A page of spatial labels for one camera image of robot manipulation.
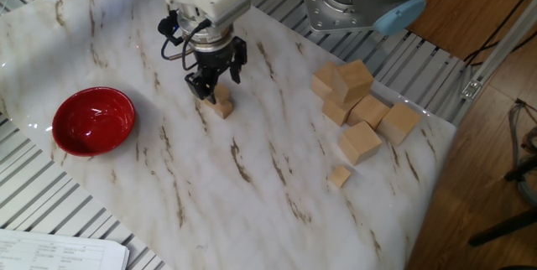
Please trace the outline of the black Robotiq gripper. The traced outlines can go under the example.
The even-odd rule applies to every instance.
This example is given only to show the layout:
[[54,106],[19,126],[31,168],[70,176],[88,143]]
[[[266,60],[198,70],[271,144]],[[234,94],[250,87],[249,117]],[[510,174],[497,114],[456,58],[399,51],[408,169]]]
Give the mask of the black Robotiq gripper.
[[247,43],[239,37],[215,43],[195,43],[195,58],[198,66],[208,68],[188,74],[185,81],[195,97],[215,103],[214,90],[218,74],[210,68],[225,68],[230,65],[231,78],[239,84],[242,67],[248,62]]

